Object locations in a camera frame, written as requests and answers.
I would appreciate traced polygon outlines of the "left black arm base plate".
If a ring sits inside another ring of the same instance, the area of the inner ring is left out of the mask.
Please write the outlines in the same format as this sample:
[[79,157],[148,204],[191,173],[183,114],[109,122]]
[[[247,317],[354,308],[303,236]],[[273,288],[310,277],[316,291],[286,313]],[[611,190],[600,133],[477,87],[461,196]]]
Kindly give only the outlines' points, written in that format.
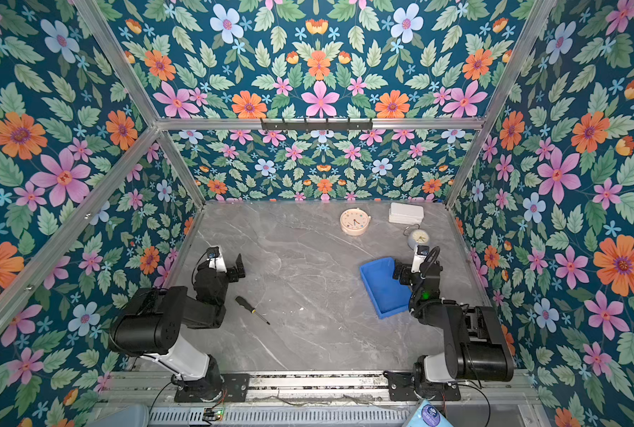
[[245,402],[249,391],[249,374],[222,374],[196,381],[175,380],[176,403]]

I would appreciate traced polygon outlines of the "black yellow screwdriver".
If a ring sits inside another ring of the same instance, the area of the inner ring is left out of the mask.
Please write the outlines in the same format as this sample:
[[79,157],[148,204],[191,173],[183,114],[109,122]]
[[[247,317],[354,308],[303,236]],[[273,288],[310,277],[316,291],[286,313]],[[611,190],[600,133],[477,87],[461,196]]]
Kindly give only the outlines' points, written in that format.
[[256,307],[254,305],[252,305],[246,298],[238,295],[235,297],[235,301],[236,303],[241,306],[242,308],[244,308],[246,311],[249,311],[251,314],[256,315],[258,318],[260,318],[260,320],[265,323],[266,325],[270,325],[271,322],[269,320],[267,320],[263,315],[261,315]]

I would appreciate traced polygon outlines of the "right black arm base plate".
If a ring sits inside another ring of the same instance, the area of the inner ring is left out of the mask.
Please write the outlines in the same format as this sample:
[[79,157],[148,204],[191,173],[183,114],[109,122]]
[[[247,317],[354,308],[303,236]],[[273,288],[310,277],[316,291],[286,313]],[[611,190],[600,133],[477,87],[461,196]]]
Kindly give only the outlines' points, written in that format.
[[432,402],[455,402],[461,400],[459,387],[455,383],[427,382],[423,375],[411,372],[384,371],[391,401],[428,400]]

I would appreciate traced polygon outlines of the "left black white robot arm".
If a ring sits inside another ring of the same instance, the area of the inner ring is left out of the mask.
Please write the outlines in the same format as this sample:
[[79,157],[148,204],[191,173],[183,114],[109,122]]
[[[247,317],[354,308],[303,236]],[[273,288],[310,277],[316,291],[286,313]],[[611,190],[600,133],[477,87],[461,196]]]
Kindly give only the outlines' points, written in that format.
[[185,286],[137,291],[111,326],[110,350],[168,370],[176,403],[245,401],[250,375],[223,375],[213,355],[198,350],[182,335],[183,327],[222,327],[229,284],[245,277],[240,255],[228,266],[219,248],[210,247],[193,272],[196,296],[188,296]]

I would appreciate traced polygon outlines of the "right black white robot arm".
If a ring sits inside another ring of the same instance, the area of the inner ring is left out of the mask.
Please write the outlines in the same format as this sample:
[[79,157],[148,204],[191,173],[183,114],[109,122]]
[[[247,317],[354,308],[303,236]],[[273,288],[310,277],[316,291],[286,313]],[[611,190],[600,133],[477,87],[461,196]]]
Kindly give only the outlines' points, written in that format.
[[471,306],[441,296],[438,261],[414,268],[396,262],[393,279],[411,291],[408,311],[418,323],[441,330],[441,352],[415,363],[416,390],[450,385],[459,380],[508,383],[514,377],[514,357],[491,306]]

